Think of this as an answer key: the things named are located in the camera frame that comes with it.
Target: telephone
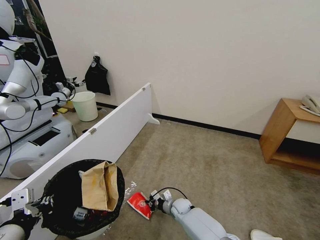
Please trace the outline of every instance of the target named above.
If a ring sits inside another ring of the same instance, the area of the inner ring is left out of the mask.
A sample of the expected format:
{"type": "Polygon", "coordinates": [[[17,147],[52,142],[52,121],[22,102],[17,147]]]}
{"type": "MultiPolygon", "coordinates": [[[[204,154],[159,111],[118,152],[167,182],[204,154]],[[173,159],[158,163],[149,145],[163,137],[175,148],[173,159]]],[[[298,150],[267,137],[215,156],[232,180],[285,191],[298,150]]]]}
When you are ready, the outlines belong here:
{"type": "Polygon", "coordinates": [[[313,95],[306,95],[302,98],[300,106],[301,109],[320,117],[320,97],[313,95]]]}

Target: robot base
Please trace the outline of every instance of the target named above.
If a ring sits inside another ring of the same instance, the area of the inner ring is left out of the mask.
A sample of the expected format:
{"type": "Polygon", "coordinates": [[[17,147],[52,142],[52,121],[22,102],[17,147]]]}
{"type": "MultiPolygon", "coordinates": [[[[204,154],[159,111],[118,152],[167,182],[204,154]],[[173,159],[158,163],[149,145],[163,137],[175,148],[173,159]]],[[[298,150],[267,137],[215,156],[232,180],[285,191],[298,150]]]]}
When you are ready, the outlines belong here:
{"type": "MultiPolygon", "coordinates": [[[[1,177],[29,177],[75,139],[70,121],[61,114],[52,117],[45,126],[12,145],[10,160],[1,177]]],[[[0,153],[0,159],[7,159],[8,155],[9,147],[0,153]]]]}

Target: wooden nightstand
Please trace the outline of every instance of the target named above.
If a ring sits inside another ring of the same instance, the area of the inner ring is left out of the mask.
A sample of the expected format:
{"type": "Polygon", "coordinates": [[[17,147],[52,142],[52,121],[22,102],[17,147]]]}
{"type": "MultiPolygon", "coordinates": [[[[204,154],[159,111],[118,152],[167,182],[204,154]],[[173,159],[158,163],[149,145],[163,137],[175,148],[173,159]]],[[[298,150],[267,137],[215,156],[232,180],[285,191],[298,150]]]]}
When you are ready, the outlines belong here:
{"type": "Polygon", "coordinates": [[[313,143],[313,146],[305,147],[307,142],[284,141],[296,122],[316,127],[317,131],[311,130],[311,134],[318,137],[320,117],[300,109],[300,105],[300,100],[280,99],[259,140],[262,154],[266,163],[320,174],[319,144],[313,143]]]}

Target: metal hinge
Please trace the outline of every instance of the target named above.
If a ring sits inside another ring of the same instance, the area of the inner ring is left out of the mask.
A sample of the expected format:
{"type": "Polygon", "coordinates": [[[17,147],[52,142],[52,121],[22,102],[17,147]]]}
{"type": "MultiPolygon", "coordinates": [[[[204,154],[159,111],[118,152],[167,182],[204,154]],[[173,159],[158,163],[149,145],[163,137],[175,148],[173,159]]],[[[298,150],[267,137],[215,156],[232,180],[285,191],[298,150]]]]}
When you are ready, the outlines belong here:
{"type": "Polygon", "coordinates": [[[97,131],[96,128],[92,128],[92,129],[89,131],[89,133],[94,134],[96,131],[97,131]]]}

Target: brown paper bag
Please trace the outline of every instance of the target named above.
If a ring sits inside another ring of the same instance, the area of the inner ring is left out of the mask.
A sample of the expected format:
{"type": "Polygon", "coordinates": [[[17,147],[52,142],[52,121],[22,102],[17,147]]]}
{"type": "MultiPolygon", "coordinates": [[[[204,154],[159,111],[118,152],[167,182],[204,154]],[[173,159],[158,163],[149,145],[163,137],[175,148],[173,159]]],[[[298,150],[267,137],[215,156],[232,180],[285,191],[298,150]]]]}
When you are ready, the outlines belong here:
{"type": "Polygon", "coordinates": [[[82,205],[112,212],[118,202],[117,166],[103,162],[82,174],[82,205]]]}

